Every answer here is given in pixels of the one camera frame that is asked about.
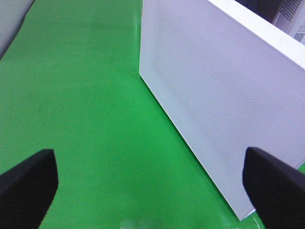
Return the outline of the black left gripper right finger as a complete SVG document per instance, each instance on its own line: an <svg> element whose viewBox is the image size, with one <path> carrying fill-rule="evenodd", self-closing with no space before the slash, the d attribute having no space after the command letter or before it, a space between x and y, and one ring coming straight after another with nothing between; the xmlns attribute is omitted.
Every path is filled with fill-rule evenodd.
<svg viewBox="0 0 305 229"><path fill-rule="evenodd" d="M248 147L242 182L265 228L305 227L304 173L258 147Z"/></svg>

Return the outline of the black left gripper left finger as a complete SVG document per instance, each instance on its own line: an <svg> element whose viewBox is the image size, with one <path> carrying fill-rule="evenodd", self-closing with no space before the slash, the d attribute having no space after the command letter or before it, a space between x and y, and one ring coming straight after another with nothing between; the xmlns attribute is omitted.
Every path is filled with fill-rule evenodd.
<svg viewBox="0 0 305 229"><path fill-rule="evenodd" d="M43 149L0 176L0 227L37 229L59 186L53 149Z"/></svg>

